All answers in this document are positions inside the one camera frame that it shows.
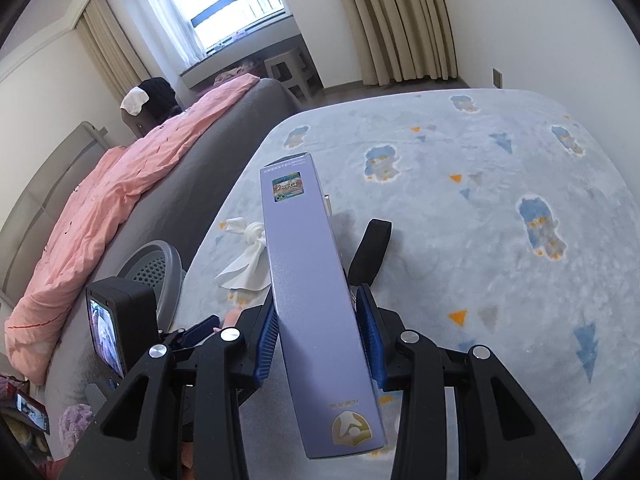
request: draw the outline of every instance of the orange triangle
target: orange triangle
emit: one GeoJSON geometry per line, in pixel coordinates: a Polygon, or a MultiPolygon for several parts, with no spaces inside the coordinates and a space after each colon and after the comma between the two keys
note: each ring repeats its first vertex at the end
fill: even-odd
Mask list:
{"type": "Polygon", "coordinates": [[[467,312],[466,310],[460,310],[458,312],[452,312],[451,314],[449,314],[449,319],[452,320],[454,323],[460,325],[460,326],[464,326],[466,312],[467,312]]]}

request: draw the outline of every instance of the floor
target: floor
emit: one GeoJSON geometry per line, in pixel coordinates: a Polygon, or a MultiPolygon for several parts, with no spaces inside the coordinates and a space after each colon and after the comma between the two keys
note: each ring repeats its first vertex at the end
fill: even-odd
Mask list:
{"type": "Polygon", "coordinates": [[[413,81],[403,81],[401,83],[390,83],[386,86],[362,86],[345,90],[317,90],[311,101],[302,100],[302,106],[305,110],[313,108],[321,108],[323,106],[344,103],[348,101],[357,101],[369,97],[378,97],[381,95],[402,94],[406,92],[423,92],[425,90],[451,90],[456,88],[468,88],[462,79],[418,79],[413,81]]]}

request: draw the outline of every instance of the gray triangle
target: gray triangle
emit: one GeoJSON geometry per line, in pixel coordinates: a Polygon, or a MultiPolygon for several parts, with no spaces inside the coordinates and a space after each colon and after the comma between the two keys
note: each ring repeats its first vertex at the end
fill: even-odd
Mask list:
{"type": "Polygon", "coordinates": [[[482,171],[479,173],[475,173],[473,175],[469,175],[469,178],[473,180],[478,186],[482,185],[482,171]]]}
{"type": "Polygon", "coordinates": [[[478,311],[478,317],[486,329],[494,333],[495,327],[498,325],[498,307],[486,306],[478,311]]]}

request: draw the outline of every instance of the pink comforter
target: pink comforter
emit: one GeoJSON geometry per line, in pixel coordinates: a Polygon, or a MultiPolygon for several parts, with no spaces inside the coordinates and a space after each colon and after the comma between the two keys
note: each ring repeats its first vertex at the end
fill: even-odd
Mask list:
{"type": "Polygon", "coordinates": [[[118,229],[146,190],[166,176],[259,79],[246,74],[213,89],[129,148],[113,148],[65,206],[24,297],[4,323],[11,364],[35,384],[47,367],[66,316],[118,229]]]}

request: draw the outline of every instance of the headboard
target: headboard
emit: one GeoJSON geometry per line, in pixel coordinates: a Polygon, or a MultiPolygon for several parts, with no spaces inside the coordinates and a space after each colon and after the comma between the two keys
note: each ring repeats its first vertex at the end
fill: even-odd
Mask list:
{"type": "Polygon", "coordinates": [[[24,295],[69,196],[110,148],[106,133],[87,122],[72,131],[31,179],[0,230],[0,300],[9,307],[24,295]]]}

